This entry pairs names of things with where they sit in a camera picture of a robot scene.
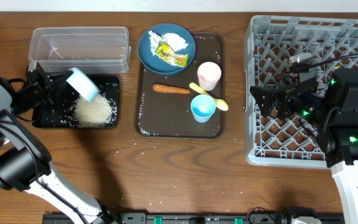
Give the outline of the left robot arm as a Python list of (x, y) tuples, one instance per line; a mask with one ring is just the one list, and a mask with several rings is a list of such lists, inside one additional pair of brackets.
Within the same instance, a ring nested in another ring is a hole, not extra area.
[(120, 215), (67, 181), (54, 167), (47, 148), (24, 125), (22, 114), (49, 102), (54, 104), (70, 85), (89, 102), (98, 88), (78, 68), (47, 73), (39, 63), (27, 67), (23, 86), (0, 77), (0, 188), (38, 196), (63, 212), (73, 223), (122, 223)]

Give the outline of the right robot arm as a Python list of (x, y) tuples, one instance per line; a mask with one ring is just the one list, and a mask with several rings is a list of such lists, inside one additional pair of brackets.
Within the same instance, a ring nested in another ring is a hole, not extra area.
[(250, 87), (262, 116), (298, 115), (317, 129), (314, 139), (340, 194), (344, 221), (358, 223), (358, 70), (338, 68), (324, 96), (314, 91), (316, 73), (301, 73), (297, 83), (281, 88)]

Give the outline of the light blue plastic cup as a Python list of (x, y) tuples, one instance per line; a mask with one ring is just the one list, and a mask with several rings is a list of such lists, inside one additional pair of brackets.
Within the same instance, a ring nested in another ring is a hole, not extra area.
[(216, 111), (216, 104), (212, 98), (206, 95), (198, 95), (191, 101), (191, 112), (199, 123), (207, 122)]

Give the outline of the pink plastic cup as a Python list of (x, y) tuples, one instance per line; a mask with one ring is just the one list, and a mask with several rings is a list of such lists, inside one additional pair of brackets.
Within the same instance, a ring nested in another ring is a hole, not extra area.
[(200, 87), (205, 91), (211, 91), (221, 78), (222, 71), (218, 64), (214, 62), (204, 62), (197, 70)]

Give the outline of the light blue small bowl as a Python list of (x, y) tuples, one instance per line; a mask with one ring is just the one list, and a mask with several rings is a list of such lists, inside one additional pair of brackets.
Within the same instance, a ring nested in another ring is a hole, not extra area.
[(92, 103), (99, 94), (99, 88), (79, 68), (69, 69), (72, 74), (67, 82), (88, 102)]

